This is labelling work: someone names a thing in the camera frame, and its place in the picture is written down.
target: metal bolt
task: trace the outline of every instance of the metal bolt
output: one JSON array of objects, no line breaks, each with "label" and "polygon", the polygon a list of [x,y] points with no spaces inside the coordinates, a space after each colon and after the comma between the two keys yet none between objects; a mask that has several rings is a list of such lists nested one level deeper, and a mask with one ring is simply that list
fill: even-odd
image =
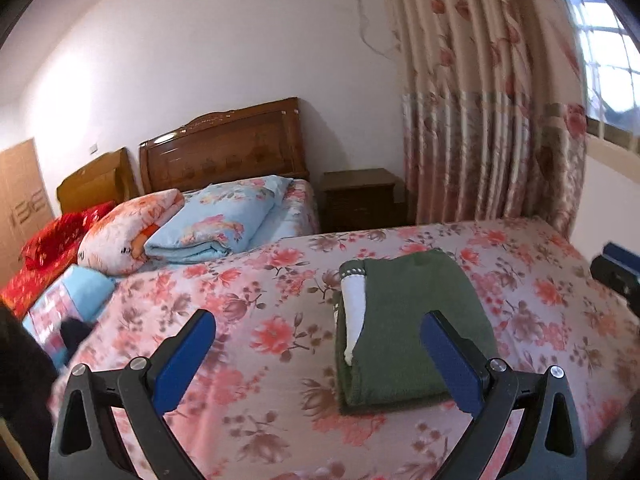
[{"label": "metal bolt", "polygon": [[556,379],[562,379],[564,377],[564,370],[559,366],[552,366],[550,371],[551,375]]},{"label": "metal bolt", "polygon": [[146,366],[146,358],[145,357],[136,357],[130,362],[129,367],[132,370],[142,370]]},{"label": "metal bolt", "polygon": [[491,361],[489,361],[489,366],[494,372],[503,372],[507,369],[507,363],[502,359],[491,359]]},{"label": "metal bolt", "polygon": [[74,366],[74,369],[71,370],[71,373],[73,375],[75,375],[76,377],[81,376],[82,374],[84,374],[84,371],[86,370],[86,365],[80,364],[80,365],[76,365]]}]

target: folded quilt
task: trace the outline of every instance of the folded quilt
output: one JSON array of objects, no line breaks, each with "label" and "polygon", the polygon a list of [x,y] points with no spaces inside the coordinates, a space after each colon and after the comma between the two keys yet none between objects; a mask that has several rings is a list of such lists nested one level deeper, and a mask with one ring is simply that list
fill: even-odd
[{"label": "folded quilt", "polygon": [[147,256],[191,264],[246,250],[276,201],[278,191],[265,179],[215,184],[191,196],[145,243]]},{"label": "folded quilt", "polygon": [[[447,395],[420,343],[420,324],[431,310],[440,310],[485,355],[498,355],[494,331],[473,285],[441,250],[394,260],[351,260],[340,266],[340,276],[343,296],[338,301],[336,361],[344,412],[392,409]],[[353,277],[364,280],[364,287],[347,285]],[[350,330],[355,342],[348,341]],[[352,344],[351,366],[345,361],[348,344]]]}]

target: beige curtain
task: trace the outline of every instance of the beige curtain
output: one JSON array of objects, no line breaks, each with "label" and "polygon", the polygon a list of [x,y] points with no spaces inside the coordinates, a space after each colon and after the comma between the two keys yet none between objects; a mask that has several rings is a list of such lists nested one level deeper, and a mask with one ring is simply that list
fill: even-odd
[{"label": "beige curtain", "polygon": [[393,0],[409,220],[530,216],[568,236],[586,118],[563,0]]}]

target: green sweater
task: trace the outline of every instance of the green sweater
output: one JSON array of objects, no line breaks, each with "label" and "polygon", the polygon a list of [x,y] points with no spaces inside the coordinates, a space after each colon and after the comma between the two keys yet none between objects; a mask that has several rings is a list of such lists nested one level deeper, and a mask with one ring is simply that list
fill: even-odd
[{"label": "green sweater", "polygon": [[444,380],[420,343],[420,324],[431,310],[441,311],[485,356],[498,355],[494,330],[473,285],[441,250],[346,262],[340,271],[363,266],[367,309],[351,367],[344,361],[346,324],[338,300],[336,360],[343,412],[400,408],[447,396]]}]

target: window sill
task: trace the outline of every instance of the window sill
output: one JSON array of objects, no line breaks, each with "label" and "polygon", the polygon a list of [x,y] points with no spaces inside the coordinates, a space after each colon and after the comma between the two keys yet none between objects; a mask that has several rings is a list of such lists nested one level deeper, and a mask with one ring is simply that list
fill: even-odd
[{"label": "window sill", "polygon": [[640,184],[640,156],[608,140],[587,135],[587,155]]}]

